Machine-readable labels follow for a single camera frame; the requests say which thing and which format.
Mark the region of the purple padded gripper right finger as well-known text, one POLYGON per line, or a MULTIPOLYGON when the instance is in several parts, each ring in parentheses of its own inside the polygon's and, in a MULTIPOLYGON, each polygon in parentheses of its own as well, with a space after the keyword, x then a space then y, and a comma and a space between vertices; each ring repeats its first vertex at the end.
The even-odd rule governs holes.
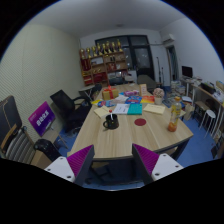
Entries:
POLYGON ((182 169, 168 154, 157 154, 137 144, 132 144, 132 154, 145 185, 182 169))

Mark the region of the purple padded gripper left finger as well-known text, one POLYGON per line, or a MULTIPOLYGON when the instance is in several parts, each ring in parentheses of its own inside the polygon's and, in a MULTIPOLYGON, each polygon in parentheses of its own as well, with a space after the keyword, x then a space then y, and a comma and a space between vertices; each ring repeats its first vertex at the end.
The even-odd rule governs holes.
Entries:
POLYGON ((94 146, 89 145, 69 157, 58 157, 45 171, 82 186, 94 157, 94 146))

